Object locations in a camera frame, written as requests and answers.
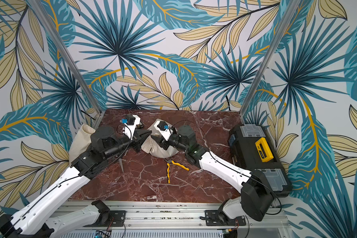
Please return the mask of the cream cloth soil bag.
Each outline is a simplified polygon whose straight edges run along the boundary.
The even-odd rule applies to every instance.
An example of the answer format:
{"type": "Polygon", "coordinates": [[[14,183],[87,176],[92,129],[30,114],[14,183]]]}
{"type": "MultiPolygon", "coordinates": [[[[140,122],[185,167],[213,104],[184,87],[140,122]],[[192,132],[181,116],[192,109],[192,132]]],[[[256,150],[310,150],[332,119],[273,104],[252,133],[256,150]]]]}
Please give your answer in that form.
{"type": "Polygon", "coordinates": [[[152,131],[151,135],[144,141],[141,146],[141,149],[147,153],[151,154],[157,158],[169,158],[176,154],[178,154],[178,150],[169,147],[167,150],[161,148],[158,143],[151,137],[152,135],[161,136],[160,132],[154,127],[156,123],[158,123],[161,119],[157,119],[148,129],[152,131]]]}

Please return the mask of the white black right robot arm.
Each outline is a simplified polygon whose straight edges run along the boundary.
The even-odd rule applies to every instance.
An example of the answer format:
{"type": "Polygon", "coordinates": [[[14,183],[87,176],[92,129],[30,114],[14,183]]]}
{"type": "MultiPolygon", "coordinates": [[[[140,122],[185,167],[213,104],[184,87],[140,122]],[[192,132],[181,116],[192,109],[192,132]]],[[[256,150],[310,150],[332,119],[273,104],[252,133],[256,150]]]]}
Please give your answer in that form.
{"type": "Polygon", "coordinates": [[[176,129],[165,121],[158,121],[154,128],[159,135],[152,137],[161,148],[167,150],[172,147],[184,152],[191,165],[220,177],[240,193],[240,197],[221,204],[216,221],[225,225],[238,217],[248,216],[260,222],[268,214],[277,196],[262,171],[242,169],[220,158],[197,142],[189,125],[176,129]]]}

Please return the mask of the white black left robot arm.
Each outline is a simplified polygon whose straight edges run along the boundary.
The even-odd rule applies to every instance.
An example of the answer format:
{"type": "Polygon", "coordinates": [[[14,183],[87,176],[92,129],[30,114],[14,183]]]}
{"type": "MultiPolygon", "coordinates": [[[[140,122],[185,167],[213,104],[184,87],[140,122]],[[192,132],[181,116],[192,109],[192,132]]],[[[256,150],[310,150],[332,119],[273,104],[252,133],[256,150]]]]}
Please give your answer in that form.
{"type": "Polygon", "coordinates": [[[34,201],[12,215],[0,217],[0,233],[4,238],[59,238],[81,227],[110,223],[110,209],[102,201],[67,215],[53,217],[54,212],[81,187],[116,162],[126,151],[139,152],[151,135],[141,123],[126,125],[119,136],[111,126],[93,129],[84,124],[70,149],[70,166],[34,201]]]}

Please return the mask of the black yellow toolbox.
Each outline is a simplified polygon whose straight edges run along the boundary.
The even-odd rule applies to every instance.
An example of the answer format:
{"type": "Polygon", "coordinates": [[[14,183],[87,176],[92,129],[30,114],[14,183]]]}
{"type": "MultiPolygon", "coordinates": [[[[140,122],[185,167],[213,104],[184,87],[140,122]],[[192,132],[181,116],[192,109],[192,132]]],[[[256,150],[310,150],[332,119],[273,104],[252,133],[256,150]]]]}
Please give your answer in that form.
{"type": "Polygon", "coordinates": [[[229,146],[235,166],[262,171],[278,197],[289,195],[292,183],[266,130],[255,124],[236,125],[229,132],[229,146]]]}

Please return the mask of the black handled scissors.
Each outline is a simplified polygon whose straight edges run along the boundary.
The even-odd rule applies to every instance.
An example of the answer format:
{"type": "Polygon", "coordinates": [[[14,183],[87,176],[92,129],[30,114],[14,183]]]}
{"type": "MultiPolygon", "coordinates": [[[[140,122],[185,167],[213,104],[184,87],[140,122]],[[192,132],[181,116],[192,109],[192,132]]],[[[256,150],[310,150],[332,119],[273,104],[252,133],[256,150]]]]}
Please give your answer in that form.
{"type": "Polygon", "coordinates": [[[119,163],[119,165],[120,165],[120,169],[121,169],[122,173],[124,173],[124,167],[123,167],[122,158],[119,158],[119,159],[118,159],[118,163],[119,163]]]}

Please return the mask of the cream cloth bag left wall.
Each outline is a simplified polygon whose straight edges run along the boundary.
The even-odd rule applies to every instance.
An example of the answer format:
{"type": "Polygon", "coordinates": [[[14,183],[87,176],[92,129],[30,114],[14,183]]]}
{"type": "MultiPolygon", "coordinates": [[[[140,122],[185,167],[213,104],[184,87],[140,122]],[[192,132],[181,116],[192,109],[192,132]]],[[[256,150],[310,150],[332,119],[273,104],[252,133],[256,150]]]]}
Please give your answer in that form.
{"type": "Polygon", "coordinates": [[[73,161],[83,152],[86,151],[88,146],[91,144],[91,135],[96,130],[87,124],[83,124],[78,130],[76,136],[74,137],[70,150],[69,150],[69,163],[70,165],[73,161]]]}

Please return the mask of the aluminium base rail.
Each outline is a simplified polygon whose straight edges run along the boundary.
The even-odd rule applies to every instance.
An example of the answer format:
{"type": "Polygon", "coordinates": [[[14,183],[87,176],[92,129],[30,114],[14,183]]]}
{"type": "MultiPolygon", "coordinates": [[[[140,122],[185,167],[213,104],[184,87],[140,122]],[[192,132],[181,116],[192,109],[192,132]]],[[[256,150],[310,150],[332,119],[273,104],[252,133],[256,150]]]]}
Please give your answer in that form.
{"type": "MultiPolygon", "coordinates": [[[[91,201],[67,201],[52,215],[59,217],[81,210],[91,201]]],[[[248,216],[245,226],[206,226],[200,220],[205,210],[217,210],[218,203],[104,201],[111,210],[125,210],[122,227],[110,227],[111,238],[223,238],[237,233],[240,238],[293,238],[295,235],[286,214],[277,208],[258,222],[248,216]]],[[[60,238],[93,238],[108,227],[81,227],[60,238]]]]}

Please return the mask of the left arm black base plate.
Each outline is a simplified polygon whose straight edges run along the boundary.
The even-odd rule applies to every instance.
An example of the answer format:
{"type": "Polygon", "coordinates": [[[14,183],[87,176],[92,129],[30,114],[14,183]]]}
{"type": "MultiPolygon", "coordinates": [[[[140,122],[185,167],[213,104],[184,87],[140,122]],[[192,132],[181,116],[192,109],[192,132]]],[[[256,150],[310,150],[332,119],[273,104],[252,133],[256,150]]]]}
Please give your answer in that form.
{"type": "Polygon", "coordinates": [[[125,223],[125,210],[111,210],[103,201],[91,203],[99,212],[98,218],[84,227],[122,227],[125,223]]]}

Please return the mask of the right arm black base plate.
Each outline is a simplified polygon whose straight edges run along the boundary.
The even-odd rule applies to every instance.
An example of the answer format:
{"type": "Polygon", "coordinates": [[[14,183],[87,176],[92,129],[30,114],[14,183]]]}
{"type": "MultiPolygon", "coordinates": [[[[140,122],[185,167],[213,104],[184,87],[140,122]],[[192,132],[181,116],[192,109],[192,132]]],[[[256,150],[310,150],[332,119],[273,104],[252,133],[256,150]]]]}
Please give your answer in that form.
{"type": "Polygon", "coordinates": [[[228,218],[222,209],[224,208],[226,201],[221,204],[217,210],[205,210],[205,215],[200,216],[200,220],[206,222],[206,226],[245,226],[246,219],[242,216],[235,219],[228,218]]]}

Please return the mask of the left aluminium frame post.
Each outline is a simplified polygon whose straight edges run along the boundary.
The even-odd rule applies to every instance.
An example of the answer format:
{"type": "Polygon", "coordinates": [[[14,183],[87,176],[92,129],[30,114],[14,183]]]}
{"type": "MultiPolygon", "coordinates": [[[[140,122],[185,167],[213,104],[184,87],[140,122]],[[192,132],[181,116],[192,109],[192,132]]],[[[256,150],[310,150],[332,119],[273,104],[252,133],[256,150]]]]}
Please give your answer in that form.
{"type": "Polygon", "coordinates": [[[63,42],[60,34],[57,32],[56,26],[53,26],[52,20],[49,18],[47,11],[43,7],[41,1],[28,1],[30,6],[35,11],[36,16],[38,17],[41,24],[44,26],[46,32],[49,34],[51,40],[55,44],[57,50],[60,52],[62,58],[64,59],[65,63],[71,70],[73,76],[77,80],[78,84],[80,85],[82,91],[86,94],[89,103],[95,110],[95,112],[100,115],[102,113],[101,108],[99,107],[96,99],[94,98],[93,94],[91,93],[88,85],[86,84],[81,72],[79,71],[76,63],[74,62],[71,54],[69,53],[65,43],[63,42]]]}

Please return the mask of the aluminium frame post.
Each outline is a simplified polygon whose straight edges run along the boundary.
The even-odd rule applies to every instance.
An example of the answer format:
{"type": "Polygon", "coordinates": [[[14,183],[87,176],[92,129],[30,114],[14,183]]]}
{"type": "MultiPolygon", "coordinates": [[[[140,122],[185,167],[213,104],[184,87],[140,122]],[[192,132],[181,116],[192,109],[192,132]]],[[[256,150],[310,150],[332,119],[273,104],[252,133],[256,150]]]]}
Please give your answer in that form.
{"type": "Polygon", "coordinates": [[[249,104],[252,101],[254,94],[257,90],[257,87],[259,86],[259,83],[264,75],[265,70],[267,69],[267,65],[269,64],[271,58],[275,54],[275,51],[277,50],[280,41],[282,37],[284,36],[287,27],[289,26],[291,19],[293,15],[295,14],[297,7],[299,6],[300,0],[296,1],[290,1],[288,4],[288,7],[279,22],[278,25],[278,30],[276,31],[276,34],[273,35],[272,41],[268,45],[268,49],[264,55],[264,58],[261,62],[261,65],[259,69],[257,70],[257,73],[255,75],[255,78],[250,85],[249,91],[244,99],[244,103],[242,104],[241,110],[240,110],[240,117],[241,117],[241,122],[244,124],[245,123],[245,114],[247,113],[247,110],[249,108],[249,104]]]}
{"type": "Polygon", "coordinates": [[[73,76],[77,80],[78,84],[80,85],[82,91],[86,94],[89,103],[95,110],[95,112],[100,115],[102,113],[101,108],[99,107],[96,99],[94,98],[93,94],[91,93],[88,85],[86,84],[81,72],[79,71],[76,63],[74,62],[71,54],[69,53],[65,43],[63,42],[60,34],[57,32],[56,26],[53,26],[52,20],[49,18],[47,11],[43,7],[41,1],[28,1],[30,6],[35,11],[36,16],[38,17],[41,24],[44,26],[46,32],[49,34],[51,40],[55,44],[57,50],[60,52],[62,58],[64,59],[65,63],[71,70],[73,76]]]}

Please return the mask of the right aluminium frame post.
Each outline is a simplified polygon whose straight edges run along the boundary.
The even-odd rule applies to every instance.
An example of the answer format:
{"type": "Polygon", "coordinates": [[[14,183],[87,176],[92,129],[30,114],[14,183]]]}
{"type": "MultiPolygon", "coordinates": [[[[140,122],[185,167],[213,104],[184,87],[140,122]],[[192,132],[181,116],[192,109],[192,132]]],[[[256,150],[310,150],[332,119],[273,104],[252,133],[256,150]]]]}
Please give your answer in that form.
{"type": "Polygon", "coordinates": [[[267,69],[267,65],[269,64],[271,58],[275,54],[275,51],[277,50],[280,41],[282,37],[284,36],[287,27],[289,26],[291,19],[293,15],[295,14],[297,7],[299,6],[300,0],[296,1],[290,1],[288,4],[288,7],[279,22],[278,25],[278,30],[276,31],[276,34],[273,35],[272,41],[268,45],[268,49],[264,55],[264,58],[261,62],[261,65],[259,69],[257,70],[257,73],[255,75],[255,78],[250,85],[249,91],[244,99],[244,103],[242,104],[241,110],[240,110],[240,117],[241,117],[241,122],[244,124],[245,123],[245,114],[247,113],[247,110],[249,108],[249,104],[252,101],[254,94],[257,90],[257,87],[259,86],[259,83],[264,75],[265,70],[267,69]]]}

